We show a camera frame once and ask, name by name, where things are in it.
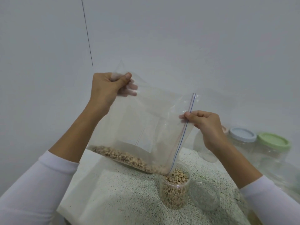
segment plastic bag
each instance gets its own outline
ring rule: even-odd
[[[121,63],[112,79],[127,73]],[[180,95],[148,85],[132,73],[137,96],[118,96],[98,123],[88,149],[140,170],[167,175],[193,124],[179,119],[191,111],[197,95]]]

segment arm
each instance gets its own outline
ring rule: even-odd
[[[264,225],[300,224],[300,205],[263,176],[228,142],[217,114],[193,111],[180,118],[188,119],[201,130],[205,146],[223,164]]]
[[[131,78],[128,73],[111,82],[110,76],[94,74],[91,98],[81,115],[0,198],[1,224],[49,224],[97,123],[108,113],[120,89],[126,92],[123,89]]]

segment blue lid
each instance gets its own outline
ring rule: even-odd
[[[231,128],[229,134],[233,139],[250,143],[256,141],[256,134],[243,128]]]

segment green lid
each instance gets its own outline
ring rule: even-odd
[[[291,144],[287,139],[274,133],[263,132],[257,136],[257,139],[261,144],[267,145],[277,151],[284,152],[291,148]]]

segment granite surface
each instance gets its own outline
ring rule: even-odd
[[[187,148],[179,158],[189,166],[193,179],[206,180],[218,189],[219,207],[203,211],[189,200],[182,209],[169,209],[159,199],[158,175],[86,150],[58,212],[73,225],[249,224],[239,207],[236,185],[219,162],[206,162]]]

